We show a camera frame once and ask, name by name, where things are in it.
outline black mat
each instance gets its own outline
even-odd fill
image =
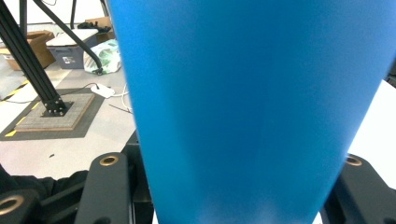
[[[59,94],[76,91],[77,89],[63,89],[57,90]],[[76,93],[92,93],[91,89],[83,89]],[[73,131],[48,131],[48,132],[15,132],[12,136],[6,136],[14,131],[16,124],[25,117],[37,102],[30,103],[1,133],[0,141],[26,141],[39,139],[60,139],[60,138],[83,138],[91,126],[93,119],[96,116],[104,97],[94,95],[91,105],[88,107],[85,114],[82,116],[78,125]]]

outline blue cup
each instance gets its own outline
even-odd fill
[[[160,223],[309,223],[387,73],[394,1],[109,1]]]

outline white wall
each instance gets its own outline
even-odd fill
[[[55,0],[45,0],[53,4]],[[20,1],[5,0],[17,23],[20,22]],[[57,0],[55,6],[46,5],[64,23],[70,22],[72,0]],[[86,19],[103,17],[104,13],[99,0],[77,0],[75,23],[81,23]],[[27,22],[44,23],[53,22],[34,2],[27,0]]]

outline plastic bin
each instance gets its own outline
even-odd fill
[[[84,43],[92,48],[97,45],[95,34],[97,30],[73,30],[73,32]],[[47,48],[52,53],[56,62],[62,69],[83,69],[83,54],[84,50],[77,45],[77,43],[67,34],[59,35],[58,37],[47,42]]]

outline black cable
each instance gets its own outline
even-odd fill
[[[92,82],[92,83],[88,83],[87,85],[85,85],[85,86],[79,88],[78,90],[70,91],[70,92],[67,92],[67,93],[60,94],[60,95],[63,96],[63,95],[68,95],[68,94],[75,93],[76,91],[81,91],[81,90],[83,90],[84,88],[86,88],[86,87],[89,86],[89,85],[96,85],[96,88],[99,90],[98,84]],[[0,102],[7,102],[7,103],[12,103],[12,104],[28,104],[28,103],[40,102],[40,101],[41,101],[41,100],[33,100],[33,101],[25,101],[25,102],[15,102],[15,101],[9,101],[9,100],[1,100]]]
[[[48,2],[46,2],[46,1],[43,1],[43,0],[41,0],[43,3],[45,3],[45,4],[47,4],[47,5],[49,5],[49,6],[55,6],[56,5],[56,1],[58,1],[58,0],[55,0],[55,2],[53,3],[53,4],[50,4],[50,3],[48,3]]]

